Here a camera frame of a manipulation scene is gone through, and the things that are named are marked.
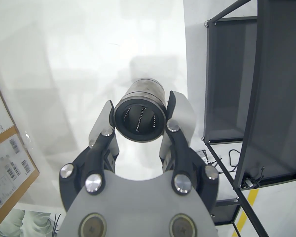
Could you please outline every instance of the person's leg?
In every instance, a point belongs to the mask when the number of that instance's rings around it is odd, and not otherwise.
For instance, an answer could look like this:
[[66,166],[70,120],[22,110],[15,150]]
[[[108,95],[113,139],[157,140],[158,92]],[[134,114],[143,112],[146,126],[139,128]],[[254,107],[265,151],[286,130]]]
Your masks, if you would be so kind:
[[25,211],[12,209],[7,217],[0,224],[0,237],[20,237],[22,236],[22,221]]
[[51,223],[50,213],[41,212],[26,212],[31,217],[33,222],[32,229],[36,233],[36,236],[51,236],[54,224]]

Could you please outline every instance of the white pants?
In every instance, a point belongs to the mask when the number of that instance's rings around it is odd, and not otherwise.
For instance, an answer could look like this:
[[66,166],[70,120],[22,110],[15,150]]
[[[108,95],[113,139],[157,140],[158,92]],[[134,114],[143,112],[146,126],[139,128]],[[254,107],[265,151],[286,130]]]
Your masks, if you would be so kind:
[[51,237],[50,213],[12,209],[0,224],[0,237]]

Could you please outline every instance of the yellow tape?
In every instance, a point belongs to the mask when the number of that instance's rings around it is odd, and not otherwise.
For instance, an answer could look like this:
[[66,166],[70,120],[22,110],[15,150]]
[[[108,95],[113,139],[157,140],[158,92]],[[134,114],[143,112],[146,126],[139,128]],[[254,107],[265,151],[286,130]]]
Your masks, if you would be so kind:
[[[254,201],[258,195],[258,192],[259,192],[259,189],[250,190],[249,195],[248,195],[248,202],[251,206],[253,206]],[[239,231],[242,230],[243,226],[245,225],[246,220],[247,220],[247,215],[245,212],[242,212],[242,214],[239,218],[239,221],[237,223],[237,228]],[[234,231],[234,233],[232,234],[232,237],[237,237],[237,236],[238,236],[237,233]]]

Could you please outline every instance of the black metal rack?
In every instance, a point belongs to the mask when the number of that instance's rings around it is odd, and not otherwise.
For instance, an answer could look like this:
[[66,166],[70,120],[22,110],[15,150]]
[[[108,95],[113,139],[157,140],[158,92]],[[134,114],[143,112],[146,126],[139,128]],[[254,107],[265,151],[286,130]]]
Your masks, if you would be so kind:
[[[205,22],[202,140],[257,234],[266,237],[242,191],[296,180],[296,0],[257,0],[257,17],[222,19],[249,1],[238,0]],[[243,143],[233,179],[211,145],[238,141]],[[219,201],[215,209],[222,219],[213,220],[233,224],[240,236],[236,218],[230,218],[231,207],[230,200]]]
[[240,208],[241,205],[238,198],[217,201],[211,214],[215,226],[232,224],[238,236],[241,237],[235,225],[235,220],[239,214]]

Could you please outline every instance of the cardboard box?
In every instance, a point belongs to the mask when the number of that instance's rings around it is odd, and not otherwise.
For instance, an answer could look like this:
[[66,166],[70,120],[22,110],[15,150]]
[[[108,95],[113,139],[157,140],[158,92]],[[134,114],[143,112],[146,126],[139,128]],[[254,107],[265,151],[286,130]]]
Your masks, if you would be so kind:
[[38,176],[0,93],[0,223]]

